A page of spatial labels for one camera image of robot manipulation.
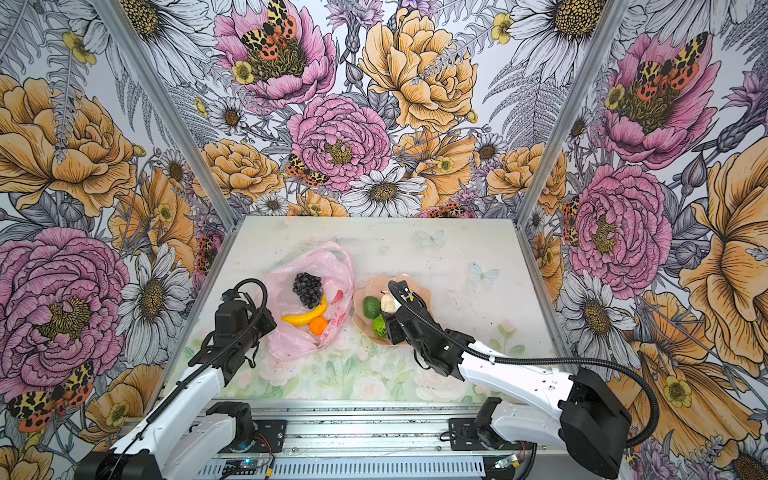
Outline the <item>fake orange fruit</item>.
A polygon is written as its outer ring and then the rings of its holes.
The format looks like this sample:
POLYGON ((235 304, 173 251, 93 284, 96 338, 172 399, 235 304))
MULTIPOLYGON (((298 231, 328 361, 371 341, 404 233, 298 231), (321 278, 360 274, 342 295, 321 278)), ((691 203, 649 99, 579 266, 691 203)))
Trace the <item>fake orange fruit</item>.
POLYGON ((309 323, 309 330, 315 336, 321 336, 327 327, 328 321, 322 316, 313 318, 309 323))

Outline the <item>right aluminium frame post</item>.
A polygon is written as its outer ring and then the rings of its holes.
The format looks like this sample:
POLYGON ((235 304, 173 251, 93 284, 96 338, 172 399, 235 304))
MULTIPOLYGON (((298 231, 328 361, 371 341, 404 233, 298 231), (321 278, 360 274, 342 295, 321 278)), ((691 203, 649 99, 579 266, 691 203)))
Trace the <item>right aluminium frame post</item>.
POLYGON ((538 169, 534 173, 531 184, 517 211, 515 225, 518 229, 524 226, 527 219, 531 216, 533 208, 538 204, 538 200, 546 186, 546 181, 555 168, 567 132, 576 119, 580 105, 586 98, 589 88, 593 85, 599 67, 610 51, 611 44, 618 34, 622 19, 629 5, 630 1, 627 0, 613 0, 608 1, 605 6, 590 46, 587 49, 585 59, 576 71, 572 87, 560 109, 551 135, 546 142, 538 169))

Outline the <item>pink petal-shaped bowl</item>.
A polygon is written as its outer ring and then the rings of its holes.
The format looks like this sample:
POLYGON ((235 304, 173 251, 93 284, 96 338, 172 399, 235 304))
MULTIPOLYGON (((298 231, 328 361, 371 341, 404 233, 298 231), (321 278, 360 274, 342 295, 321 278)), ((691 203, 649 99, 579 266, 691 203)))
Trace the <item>pink petal-shaped bowl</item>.
POLYGON ((394 281, 406 281, 408 288, 411 292, 418 294, 425 302, 429 312, 431 309, 432 293, 426 287, 418 284, 410 275, 400 274, 394 277, 388 277, 386 275, 375 275, 368 283, 355 291, 353 295, 353 312, 350 314, 353 324, 360 330, 360 332, 373 344, 378 346, 392 347, 393 344, 383 337, 379 337, 373 328, 374 320, 368 318, 364 313, 364 304, 367 297, 375 297, 380 300, 383 296, 383 291, 388 290, 388 282, 394 281))

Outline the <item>fake pale pear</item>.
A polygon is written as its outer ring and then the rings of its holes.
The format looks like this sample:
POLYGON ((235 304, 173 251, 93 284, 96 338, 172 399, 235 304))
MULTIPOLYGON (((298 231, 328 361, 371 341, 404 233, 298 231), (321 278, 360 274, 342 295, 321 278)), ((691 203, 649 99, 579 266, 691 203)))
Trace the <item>fake pale pear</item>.
POLYGON ((384 293, 380 300, 380 308, 383 313, 395 314, 400 304, 391 293, 384 293))

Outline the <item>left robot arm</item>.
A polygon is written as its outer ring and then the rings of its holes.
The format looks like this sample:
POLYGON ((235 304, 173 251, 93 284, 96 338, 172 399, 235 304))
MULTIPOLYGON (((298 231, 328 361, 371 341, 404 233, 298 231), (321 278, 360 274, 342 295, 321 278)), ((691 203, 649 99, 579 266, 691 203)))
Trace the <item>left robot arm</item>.
POLYGON ((261 288, 255 303, 246 292, 225 292, 215 327, 170 394, 109 450, 94 451, 77 465, 76 479, 192 479, 224 449, 244 451, 255 440, 250 407, 213 403, 260 340, 276 328, 261 288))

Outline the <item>fake black grape bunch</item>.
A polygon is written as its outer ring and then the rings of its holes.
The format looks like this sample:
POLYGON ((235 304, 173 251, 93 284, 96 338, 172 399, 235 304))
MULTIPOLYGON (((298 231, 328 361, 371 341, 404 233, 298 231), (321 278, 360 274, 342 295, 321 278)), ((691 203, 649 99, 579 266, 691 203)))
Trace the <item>fake black grape bunch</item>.
POLYGON ((308 272, 301 272, 295 276, 292 291, 301 304, 309 310, 319 306, 324 297, 322 279, 308 272))

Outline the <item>green circuit board left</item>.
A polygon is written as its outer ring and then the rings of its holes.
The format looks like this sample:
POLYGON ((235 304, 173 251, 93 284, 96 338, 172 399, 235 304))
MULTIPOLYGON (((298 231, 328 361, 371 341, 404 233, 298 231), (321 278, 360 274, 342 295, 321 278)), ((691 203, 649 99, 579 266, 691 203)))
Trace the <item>green circuit board left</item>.
POLYGON ((227 462, 222 471, 222 479, 238 475, 254 475, 260 473, 265 462, 260 459, 242 459, 237 462, 227 462))

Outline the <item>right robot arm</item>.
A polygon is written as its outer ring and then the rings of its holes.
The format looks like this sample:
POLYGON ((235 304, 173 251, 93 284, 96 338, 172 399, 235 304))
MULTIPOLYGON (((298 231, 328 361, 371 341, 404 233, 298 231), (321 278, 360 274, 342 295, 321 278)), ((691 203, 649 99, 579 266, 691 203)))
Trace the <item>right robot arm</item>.
POLYGON ((427 367, 494 391, 465 435, 488 450, 537 444, 565 450, 580 466, 618 477, 631 417, 593 371, 568 374, 552 360, 507 359, 469 335, 444 330, 416 298, 387 318, 427 367))

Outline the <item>fake yellow banana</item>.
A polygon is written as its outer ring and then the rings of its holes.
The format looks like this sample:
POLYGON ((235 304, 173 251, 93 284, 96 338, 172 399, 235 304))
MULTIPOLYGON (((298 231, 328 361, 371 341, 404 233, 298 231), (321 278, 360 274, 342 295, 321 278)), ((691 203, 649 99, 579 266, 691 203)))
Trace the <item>fake yellow banana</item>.
POLYGON ((328 302, 325 296, 322 297, 320 303, 312 310, 296 315, 284 315, 281 319, 295 327, 302 327, 308 325, 310 321, 318 316, 323 316, 328 308, 328 302))

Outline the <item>pink plastic bag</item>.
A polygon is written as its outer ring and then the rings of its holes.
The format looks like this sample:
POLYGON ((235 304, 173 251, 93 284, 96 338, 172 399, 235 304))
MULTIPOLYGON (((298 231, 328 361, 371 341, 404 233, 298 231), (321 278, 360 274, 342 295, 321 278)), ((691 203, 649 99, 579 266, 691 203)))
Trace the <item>pink plastic bag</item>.
POLYGON ((354 293, 351 257, 328 242, 273 268, 265 284, 277 322, 269 353, 295 361, 327 347, 341 330, 354 293))

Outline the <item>green circuit board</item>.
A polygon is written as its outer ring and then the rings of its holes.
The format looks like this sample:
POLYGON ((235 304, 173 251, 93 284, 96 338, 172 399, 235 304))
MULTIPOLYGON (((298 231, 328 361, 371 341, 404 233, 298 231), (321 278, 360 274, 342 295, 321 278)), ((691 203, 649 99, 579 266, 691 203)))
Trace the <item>green circuit board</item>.
POLYGON ((497 460, 494 463, 494 468, 499 470, 516 469, 520 466, 519 457, 516 454, 510 454, 497 460))
POLYGON ((238 475, 254 475, 260 473, 265 462, 260 459, 242 459, 237 462, 227 462, 222 471, 222 479, 238 475))

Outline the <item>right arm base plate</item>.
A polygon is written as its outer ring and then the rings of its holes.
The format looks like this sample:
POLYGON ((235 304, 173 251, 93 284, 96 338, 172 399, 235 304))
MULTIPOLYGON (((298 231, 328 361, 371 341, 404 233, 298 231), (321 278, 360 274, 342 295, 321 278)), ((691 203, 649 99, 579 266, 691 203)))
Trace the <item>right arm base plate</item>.
POLYGON ((488 421, 471 418, 448 420, 448 442, 452 451, 496 450, 500 443, 488 421))

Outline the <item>fake green lime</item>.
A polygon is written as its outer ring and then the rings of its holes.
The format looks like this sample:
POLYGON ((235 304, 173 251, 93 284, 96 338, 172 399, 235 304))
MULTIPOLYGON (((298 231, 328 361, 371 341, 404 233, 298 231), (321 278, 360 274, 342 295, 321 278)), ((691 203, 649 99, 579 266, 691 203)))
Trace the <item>fake green lime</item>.
POLYGON ((362 314, 370 320, 378 318, 382 314, 381 300, 374 296, 366 296, 362 303, 362 314))

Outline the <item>fake green custard apple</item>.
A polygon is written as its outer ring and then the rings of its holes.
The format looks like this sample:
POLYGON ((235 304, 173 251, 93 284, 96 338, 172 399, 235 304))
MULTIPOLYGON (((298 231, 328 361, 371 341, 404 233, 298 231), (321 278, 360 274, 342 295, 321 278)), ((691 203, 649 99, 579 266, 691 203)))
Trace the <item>fake green custard apple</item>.
POLYGON ((386 339, 388 337, 387 323, 383 315, 378 315, 373 320, 372 330, 377 338, 386 339))

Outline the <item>left aluminium frame post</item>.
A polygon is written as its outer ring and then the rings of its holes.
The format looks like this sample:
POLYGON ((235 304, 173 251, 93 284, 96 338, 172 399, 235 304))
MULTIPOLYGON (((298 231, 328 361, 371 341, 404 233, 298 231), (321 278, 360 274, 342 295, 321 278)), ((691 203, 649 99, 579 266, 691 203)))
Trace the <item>left aluminium frame post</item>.
POLYGON ((124 58, 130 64, 133 72, 137 75, 144 75, 142 83, 145 92, 157 108, 164 125, 169 129, 176 147, 189 163, 192 172, 222 221, 224 229, 227 232, 234 231, 239 217, 216 183, 190 130, 182 120, 160 74, 155 69, 154 62, 150 59, 149 53, 135 33, 121 3, 119 1, 96 1, 94 9, 112 35, 115 44, 124 54, 124 58))

